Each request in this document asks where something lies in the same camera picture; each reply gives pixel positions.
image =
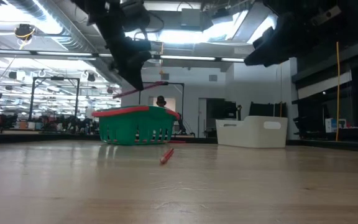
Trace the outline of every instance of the air duct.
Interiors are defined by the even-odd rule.
[[[59,24],[63,31],[62,36],[54,37],[53,40],[61,44],[71,52],[97,52],[95,47],[84,37],[84,35],[74,26],[72,21],[60,10],[51,0],[6,0],[9,4],[16,7],[23,13],[30,14],[41,23]],[[99,70],[100,74],[108,82],[120,83],[121,77],[108,69],[108,65],[101,59],[87,61],[87,63]]]

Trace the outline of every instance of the white storage bin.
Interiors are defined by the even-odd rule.
[[[247,116],[243,121],[216,120],[218,144],[252,148],[283,148],[287,118]]]

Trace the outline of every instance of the person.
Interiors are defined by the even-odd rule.
[[[157,97],[157,102],[155,102],[157,104],[157,106],[161,107],[161,108],[166,108],[165,105],[167,104],[167,102],[165,101],[165,98],[163,96],[158,96]],[[179,114],[179,120],[178,120],[178,124],[179,124],[179,134],[186,134],[186,128],[183,125],[183,120],[181,118],[181,114]]]

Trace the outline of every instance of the wooden table surface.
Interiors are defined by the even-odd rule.
[[[170,146],[0,144],[0,224],[358,224],[358,152]]]

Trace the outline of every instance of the green basket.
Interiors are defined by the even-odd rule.
[[[100,139],[121,145],[166,143],[171,139],[173,122],[179,119],[178,113],[156,106],[98,110],[93,116],[99,118]]]

